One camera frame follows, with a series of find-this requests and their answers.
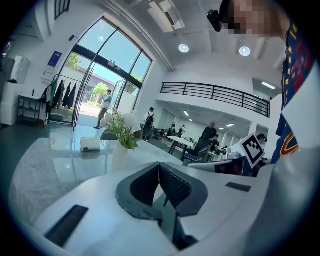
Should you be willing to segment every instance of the air conditioner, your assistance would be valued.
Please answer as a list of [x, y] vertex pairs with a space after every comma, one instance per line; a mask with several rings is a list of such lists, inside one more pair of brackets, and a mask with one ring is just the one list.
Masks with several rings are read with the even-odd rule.
[[147, 12], [164, 33], [173, 32], [185, 27], [179, 11], [170, 0], [160, 2], [159, 5], [153, 1], [149, 5], [151, 8]]

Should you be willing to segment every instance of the black railing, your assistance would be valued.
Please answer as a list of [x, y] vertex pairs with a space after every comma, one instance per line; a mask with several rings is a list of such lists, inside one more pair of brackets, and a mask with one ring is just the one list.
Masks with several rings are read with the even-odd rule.
[[252, 94], [217, 85], [193, 82], [163, 82], [162, 94], [200, 97], [233, 104], [270, 117], [270, 102]]

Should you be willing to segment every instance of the white wall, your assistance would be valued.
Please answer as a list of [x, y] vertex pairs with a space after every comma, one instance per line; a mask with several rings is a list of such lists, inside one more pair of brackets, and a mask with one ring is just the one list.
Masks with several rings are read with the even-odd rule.
[[209, 84], [253, 94], [252, 78], [259, 78], [281, 88], [281, 72], [260, 60], [240, 55], [198, 55], [175, 68], [164, 82]]
[[175, 122], [176, 132], [179, 131], [182, 125], [185, 126], [184, 135], [188, 138], [192, 138], [195, 142], [198, 142], [199, 138], [207, 127], [206, 125], [197, 122], [190, 122], [189, 120], [179, 118]]
[[163, 111], [161, 104], [156, 101], [156, 96], [160, 94], [166, 73], [166, 68], [159, 60], [152, 62], [134, 107], [139, 120], [143, 119], [150, 108], [154, 108], [154, 127], [158, 127]]
[[270, 122], [269, 130], [267, 136], [267, 142], [265, 143], [264, 152], [265, 158], [271, 159], [274, 151], [277, 147], [277, 141], [280, 138], [276, 135], [278, 129], [279, 119], [281, 115], [281, 106], [282, 106], [282, 94], [279, 94], [277, 97], [270, 101]]
[[251, 122], [256, 122], [261, 126], [269, 127], [270, 119], [263, 116], [262, 114], [256, 113], [250, 109], [243, 108], [240, 106], [232, 105], [230, 103], [194, 97], [188, 95], [178, 95], [178, 94], [169, 94], [169, 93], [159, 93], [157, 99], [163, 102], [175, 102], [187, 105], [198, 106], [210, 110], [220, 111], [227, 113], [233, 116], [237, 116]]
[[[103, 14], [104, 10], [90, 0], [72, 0], [70, 2], [69, 12], [63, 13], [55, 21], [52, 35], [45, 41], [26, 36], [19, 36], [17, 38], [14, 42], [14, 49], [12, 49], [10, 55], [26, 56], [31, 60], [31, 65], [24, 83], [27, 94], [31, 94], [34, 89], [35, 96], [40, 97], [42, 95], [49, 80], [53, 79], [53, 75], [59, 73], [78, 39], [90, 26], [99, 20]], [[40, 20], [41, 18], [44, 19], [41, 15], [37, 15], [36, 17], [39, 23], [48, 24], [47, 20]], [[74, 35], [75, 38], [69, 41], [72, 35]], [[53, 75], [43, 79], [44, 71], [55, 51], [62, 53], [62, 56], [55, 67]]]

